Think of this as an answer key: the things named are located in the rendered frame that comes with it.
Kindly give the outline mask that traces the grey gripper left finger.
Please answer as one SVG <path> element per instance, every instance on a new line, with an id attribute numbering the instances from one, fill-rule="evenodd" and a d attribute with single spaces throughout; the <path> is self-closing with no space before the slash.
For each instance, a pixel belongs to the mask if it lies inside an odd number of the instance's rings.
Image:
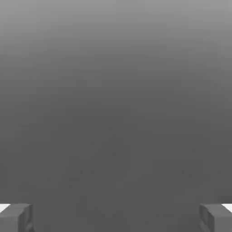
<path id="1" fill-rule="evenodd" d="M 0 203 L 0 232 L 34 232 L 33 205 Z"/>

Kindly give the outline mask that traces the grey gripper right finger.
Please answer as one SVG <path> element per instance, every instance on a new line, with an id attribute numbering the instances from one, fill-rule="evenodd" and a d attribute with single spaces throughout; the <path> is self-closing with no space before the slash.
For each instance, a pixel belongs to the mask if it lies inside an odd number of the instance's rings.
<path id="1" fill-rule="evenodd" d="M 200 204 L 199 228 L 202 232 L 232 232 L 232 203 Z"/>

